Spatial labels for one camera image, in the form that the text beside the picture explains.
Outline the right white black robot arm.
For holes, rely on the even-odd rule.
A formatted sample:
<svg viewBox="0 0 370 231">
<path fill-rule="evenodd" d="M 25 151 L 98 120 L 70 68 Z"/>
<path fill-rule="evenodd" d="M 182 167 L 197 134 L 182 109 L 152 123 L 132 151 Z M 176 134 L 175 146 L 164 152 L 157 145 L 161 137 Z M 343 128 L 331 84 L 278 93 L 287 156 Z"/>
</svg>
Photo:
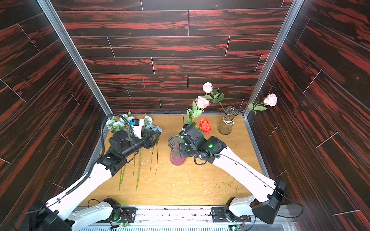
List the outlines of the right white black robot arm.
<svg viewBox="0 0 370 231">
<path fill-rule="evenodd" d="M 241 183 L 251 196 L 231 197 L 223 208 L 224 216 L 236 222 L 244 215 L 255 215 L 267 224 L 273 224 L 287 189 L 284 181 L 274 181 L 240 159 L 223 141 L 217 137 L 205 139 L 192 125 L 185 124 L 180 137 L 180 155 L 193 157 L 204 163 L 213 164 Z"/>
</svg>

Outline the red pink white rose bouquet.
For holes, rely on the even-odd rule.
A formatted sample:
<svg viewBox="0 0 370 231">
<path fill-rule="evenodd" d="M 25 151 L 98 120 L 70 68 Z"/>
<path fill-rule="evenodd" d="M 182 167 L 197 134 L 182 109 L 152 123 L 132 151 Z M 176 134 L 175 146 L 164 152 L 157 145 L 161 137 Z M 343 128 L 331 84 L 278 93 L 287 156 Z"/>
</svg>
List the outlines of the red pink white rose bouquet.
<svg viewBox="0 0 370 231">
<path fill-rule="evenodd" d="M 209 120 L 202 118 L 199 123 L 194 122 L 194 119 L 200 117 L 205 108 L 211 105 L 210 95 L 198 96 L 195 100 L 192 101 L 192 107 L 187 109 L 188 118 L 186 123 L 195 127 L 202 135 L 209 135 L 212 131 L 212 126 Z"/>
</svg>

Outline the white rose spray stem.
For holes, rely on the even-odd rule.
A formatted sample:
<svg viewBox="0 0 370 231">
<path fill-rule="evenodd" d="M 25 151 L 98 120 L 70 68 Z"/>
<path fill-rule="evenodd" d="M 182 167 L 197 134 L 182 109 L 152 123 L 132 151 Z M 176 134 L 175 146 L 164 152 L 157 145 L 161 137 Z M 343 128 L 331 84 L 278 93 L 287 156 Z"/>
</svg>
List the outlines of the white rose spray stem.
<svg viewBox="0 0 370 231">
<path fill-rule="evenodd" d="M 125 121 L 129 122 L 129 123 L 124 122 L 125 130 L 128 132 L 128 137 L 132 138 L 132 135 L 131 135 L 132 125 L 130 124 L 130 122 L 132 122 L 132 120 L 134 119 L 134 116 L 132 115 L 132 113 L 130 111 L 128 112 L 128 114 L 124 114 L 122 116 L 125 118 Z M 134 177 L 135 169 L 136 169 L 136 155 L 137 155 L 137 153 L 129 156 L 127 164 L 123 167 L 122 177 L 124 176 L 125 172 L 128 172 L 128 175 L 130 176 L 129 173 L 131 173 L 131 172 L 129 170 L 132 170 L 132 172 L 133 172 L 132 176 Z"/>
</svg>

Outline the light blue carnation stem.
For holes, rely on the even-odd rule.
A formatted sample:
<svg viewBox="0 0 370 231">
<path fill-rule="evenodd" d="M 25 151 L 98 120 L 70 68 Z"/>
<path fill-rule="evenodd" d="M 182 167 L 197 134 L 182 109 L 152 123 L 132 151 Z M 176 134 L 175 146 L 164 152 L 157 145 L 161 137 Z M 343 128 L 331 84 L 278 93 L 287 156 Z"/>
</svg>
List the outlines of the light blue carnation stem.
<svg viewBox="0 0 370 231">
<path fill-rule="evenodd" d="M 143 132 L 145 138 L 145 148 L 150 149 L 154 147 L 158 139 L 157 127 L 152 124 L 145 125 L 145 129 L 143 130 Z"/>
<path fill-rule="evenodd" d="M 156 131 L 156 132 L 159 132 L 160 134 L 162 134 L 162 132 L 163 132 L 163 130 L 162 130 L 162 128 L 161 127 L 159 127 L 159 126 L 156 126 L 155 128 L 154 128 L 154 130 Z M 158 166 L 159 166 L 159 150 L 158 150 L 158 142 L 159 141 L 157 141 L 157 143 L 156 143 L 156 170 L 155 170 L 155 176 L 157 175 L 157 171 L 158 171 Z"/>
</svg>

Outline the purple glass vase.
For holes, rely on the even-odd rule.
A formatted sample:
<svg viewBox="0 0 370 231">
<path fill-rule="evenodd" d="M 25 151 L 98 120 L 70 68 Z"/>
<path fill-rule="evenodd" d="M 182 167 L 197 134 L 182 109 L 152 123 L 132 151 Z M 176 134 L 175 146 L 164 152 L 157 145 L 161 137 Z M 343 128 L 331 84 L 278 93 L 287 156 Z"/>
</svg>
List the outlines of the purple glass vase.
<svg viewBox="0 0 370 231">
<path fill-rule="evenodd" d="M 171 149 L 170 162 L 174 166 L 181 166 L 185 163 L 186 159 L 181 158 L 180 143 L 182 142 L 180 135 L 173 135 L 168 139 L 168 146 Z"/>
</svg>

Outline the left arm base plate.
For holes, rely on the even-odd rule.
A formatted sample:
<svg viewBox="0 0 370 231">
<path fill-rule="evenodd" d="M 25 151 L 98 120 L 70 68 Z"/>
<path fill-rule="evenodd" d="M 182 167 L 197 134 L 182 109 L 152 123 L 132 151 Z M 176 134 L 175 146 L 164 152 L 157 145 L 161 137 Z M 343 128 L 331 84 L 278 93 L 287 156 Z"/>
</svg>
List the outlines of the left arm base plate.
<svg viewBox="0 0 370 231">
<path fill-rule="evenodd" d="M 114 208 L 110 221 L 112 223 L 134 223 L 136 212 L 137 208 L 132 207 Z"/>
</svg>

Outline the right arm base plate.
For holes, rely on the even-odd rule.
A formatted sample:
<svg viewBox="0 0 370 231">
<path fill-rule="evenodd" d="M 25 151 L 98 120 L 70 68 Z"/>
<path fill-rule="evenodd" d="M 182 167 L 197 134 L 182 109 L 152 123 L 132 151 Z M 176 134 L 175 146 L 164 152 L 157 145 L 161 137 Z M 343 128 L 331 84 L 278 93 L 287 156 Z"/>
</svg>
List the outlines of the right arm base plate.
<svg viewBox="0 0 370 231">
<path fill-rule="evenodd" d="M 231 212 L 225 211 L 224 207 L 212 207 L 210 215 L 212 217 L 212 221 L 215 223 L 220 222 L 234 222 L 234 223 L 244 223 L 244 222 L 251 222 L 251 217 L 247 215 L 243 215 L 241 217 L 236 217 L 232 215 Z"/>
</svg>

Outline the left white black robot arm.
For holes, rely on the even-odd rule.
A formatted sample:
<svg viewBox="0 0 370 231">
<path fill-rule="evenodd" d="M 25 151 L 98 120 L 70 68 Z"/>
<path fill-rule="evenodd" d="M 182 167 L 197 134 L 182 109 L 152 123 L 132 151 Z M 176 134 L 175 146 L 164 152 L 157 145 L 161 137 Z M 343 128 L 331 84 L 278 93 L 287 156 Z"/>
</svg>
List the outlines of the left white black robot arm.
<svg viewBox="0 0 370 231">
<path fill-rule="evenodd" d="M 31 231 L 78 231 L 97 221 L 120 218 L 120 204 L 105 199 L 95 207 L 73 214 L 74 209 L 96 188 L 117 174 L 127 163 L 127 157 L 142 148 L 155 146 L 161 132 L 145 132 L 141 137 L 129 138 L 125 131 L 118 131 L 109 139 L 110 148 L 91 165 L 88 173 L 29 217 Z"/>
</svg>

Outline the clear glass vase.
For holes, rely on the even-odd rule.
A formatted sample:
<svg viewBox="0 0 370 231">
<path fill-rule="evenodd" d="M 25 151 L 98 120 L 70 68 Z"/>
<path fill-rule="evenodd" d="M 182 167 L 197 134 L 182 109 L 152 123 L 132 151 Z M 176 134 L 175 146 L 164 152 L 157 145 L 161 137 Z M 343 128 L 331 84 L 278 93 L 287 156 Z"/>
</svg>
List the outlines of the clear glass vase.
<svg viewBox="0 0 370 231">
<path fill-rule="evenodd" d="M 235 123 L 234 118 L 238 115 L 237 108 L 228 106 L 224 109 L 224 116 L 218 126 L 218 131 L 223 135 L 229 135 L 232 132 Z"/>
</svg>

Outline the blue white flower spray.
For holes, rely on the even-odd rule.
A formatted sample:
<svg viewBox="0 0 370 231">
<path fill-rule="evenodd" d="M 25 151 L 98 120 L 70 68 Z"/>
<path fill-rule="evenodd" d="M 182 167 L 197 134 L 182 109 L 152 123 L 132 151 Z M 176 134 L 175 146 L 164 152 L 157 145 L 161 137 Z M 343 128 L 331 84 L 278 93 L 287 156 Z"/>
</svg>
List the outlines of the blue white flower spray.
<svg viewBox="0 0 370 231">
<path fill-rule="evenodd" d="M 146 113 L 143 114 L 143 120 L 144 120 L 144 123 L 142 125 L 142 131 L 146 131 L 147 130 L 146 127 L 148 125 L 151 125 L 153 123 L 153 120 Z M 140 153 L 139 153 L 138 173 L 137 173 L 137 180 L 136 180 L 136 187 L 135 187 L 135 190 L 136 191 L 138 190 L 138 186 L 139 186 L 139 182 L 140 182 L 140 176 L 141 176 L 141 173 L 142 173 L 143 160 L 144 159 L 143 159 L 143 154 L 142 154 L 142 150 L 141 150 Z"/>
</svg>

